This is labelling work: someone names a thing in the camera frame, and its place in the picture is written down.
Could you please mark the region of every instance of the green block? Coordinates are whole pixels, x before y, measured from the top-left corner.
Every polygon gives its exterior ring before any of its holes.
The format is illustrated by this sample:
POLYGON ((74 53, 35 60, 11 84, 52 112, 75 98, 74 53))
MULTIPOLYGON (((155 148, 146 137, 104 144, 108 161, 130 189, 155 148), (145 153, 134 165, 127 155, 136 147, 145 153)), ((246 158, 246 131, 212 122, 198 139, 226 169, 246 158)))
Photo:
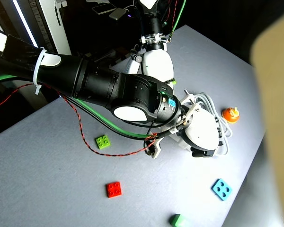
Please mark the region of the green block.
POLYGON ((183 215, 176 214, 171 222, 171 225, 173 227, 185 227, 187 226, 187 221, 185 220, 183 215))
POLYGON ((110 146, 108 136, 106 135, 96 138, 96 142, 98 144, 99 149, 103 149, 110 146))

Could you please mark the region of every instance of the black tape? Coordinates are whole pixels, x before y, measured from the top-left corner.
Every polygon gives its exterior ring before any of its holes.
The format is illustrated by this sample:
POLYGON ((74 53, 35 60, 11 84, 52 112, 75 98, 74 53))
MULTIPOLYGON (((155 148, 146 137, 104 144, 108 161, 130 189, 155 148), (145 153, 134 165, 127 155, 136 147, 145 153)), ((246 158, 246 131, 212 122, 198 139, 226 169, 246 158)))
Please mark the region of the black tape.
POLYGON ((34 71, 42 48, 34 47, 12 35, 8 35, 2 58, 26 70, 34 71))

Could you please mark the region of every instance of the green connector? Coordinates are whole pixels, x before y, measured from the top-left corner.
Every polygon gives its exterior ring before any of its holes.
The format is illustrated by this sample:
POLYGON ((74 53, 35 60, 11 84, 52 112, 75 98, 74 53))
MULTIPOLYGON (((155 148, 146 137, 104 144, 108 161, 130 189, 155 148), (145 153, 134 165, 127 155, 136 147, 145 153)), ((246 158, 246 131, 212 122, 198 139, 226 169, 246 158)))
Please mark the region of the green connector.
POLYGON ((99 149, 103 149, 110 146, 108 136, 106 135, 96 138, 96 142, 98 144, 99 149))
POLYGON ((183 215, 176 214, 174 219, 171 222, 173 227, 186 227, 187 221, 185 220, 183 215))

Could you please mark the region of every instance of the red wire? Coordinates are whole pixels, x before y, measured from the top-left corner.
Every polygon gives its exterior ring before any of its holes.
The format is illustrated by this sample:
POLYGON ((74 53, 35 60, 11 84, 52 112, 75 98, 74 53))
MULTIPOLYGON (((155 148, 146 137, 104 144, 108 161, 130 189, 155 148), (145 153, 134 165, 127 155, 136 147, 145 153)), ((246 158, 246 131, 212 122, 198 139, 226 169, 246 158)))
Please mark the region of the red wire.
POLYGON ((165 22, 168 21, 168 19, 169 19, 169 14, 170 14, 170 6, 169 6, 169 13, 168 13, 168 15, 167 15, 167 18, 166 18, 165 22))
POLYGON ((176 0, 176 4, 175 4, 174 17, 173 17, 173 19, 172 19, 172 27, 174 27, 177 4, 178 4, 178 0, 176 0))
POLYGON ((19 91, 20 88, 23 88, 23 87, 26 87, 26 86, 29 86, 29 85, 33 85, 33 84, 25 84, 25 85, 19 86, 19 87, 16 88, 15 90, 13 90, 13 92, 12 92, 9 96, 7 96, 7 98, 6 98, 5 100, 3 100, 3 101, 0 103, 0 106, 1 106, 2 104, 4 104, 6 101, 8 101, 8 100, 10 99, 10 97, 11 97, 14 93, 16 93, 17 91, 19 91))
MULTIPOLYGON (((13 92, 12 92, 4 101, 2 101, 2 102, 0 103, 0 106, 1 106, 2 104, 4 104, 6 101, 8 101, 8 100, 10 99, 10 97, 11 97, 14 93, 16 93, 19 89, 21 89, 22 87, 29 86, 29 85, 33 85, 33 84, 25 84, 25 85, 19 86, 19 87, 16 88, 15 90, 13 90, 13 92)), ((150 147, 151 145, 153 145, 154 142, 156 141, 156 136, 157 136, 157 134, 154 133, 154 134, 152 134, 151 136, 145 138, 145 140, 152 140, 152 142, 151 142, 147 147, 142 148, 142 149, 140 149, 140 150, 138 150, 138 151, 131 152, 131 153, 127 153, 127 154, 120 154, 120 155, 110 155, 110 154, 99 153, 99 152, 93 150, 93 149, 90 147, 89 143, 86 141, 85 135, 84 135, 84 133, 83 133, 83 124, 82 124, 82 122, 81 122, 81 116, 80 116, 80 114, 78 113, 77 109, 76 109, 75 106, 72 105, 64 96, 62 96, 62 97, 63 97, 63 99, 66 101, 66 103, 67 103, 68 105, 70 105, 70 106, 73 108, 73 110, 75 111, 75 113, 77 114, 78 121, 79 121, 80 132, 81 132, 81 136, 82 136, 82 139, 83 139, 84 143, 86 144, 86 146, 87 146, 92 152, 96 153, 97 155, 103 155, 103 156, 108 156, 108 157, 124 157, 124 156, 129 156, 129 155, 136 155, 136 154, 138 154, 139 152, 144 151, 144 150, 146 150, 147 148, 149 148, 149 147, 150 147)))

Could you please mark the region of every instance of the blue label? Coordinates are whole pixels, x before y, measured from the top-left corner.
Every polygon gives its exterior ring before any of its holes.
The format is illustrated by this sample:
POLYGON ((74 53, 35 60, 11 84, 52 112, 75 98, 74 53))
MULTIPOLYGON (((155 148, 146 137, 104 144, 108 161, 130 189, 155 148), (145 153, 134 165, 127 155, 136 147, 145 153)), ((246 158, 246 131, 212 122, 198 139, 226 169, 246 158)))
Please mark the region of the blue label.
POLYGON ((169 99, 169 105, 176 107, 176 102, 172 99, 169 99))

